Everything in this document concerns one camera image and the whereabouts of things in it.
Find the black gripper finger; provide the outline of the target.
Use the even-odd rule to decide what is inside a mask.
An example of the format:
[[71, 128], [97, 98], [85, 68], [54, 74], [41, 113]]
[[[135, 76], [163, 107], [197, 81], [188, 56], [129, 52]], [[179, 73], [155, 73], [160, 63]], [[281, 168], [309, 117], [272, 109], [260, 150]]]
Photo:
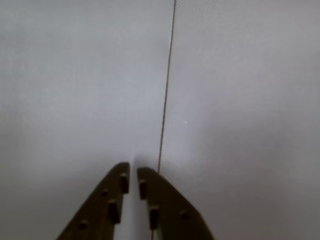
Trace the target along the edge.
[[116, 164], [82, 204], [59, 240], [112, 240], [121, 222], [123, 197], [129, 193], [130, 164]]
[[200, 212], [164, 177], [149, 167], [137, 169], [139, 197], [146, 201], [149, 227], [159, 240], [213, 240]]

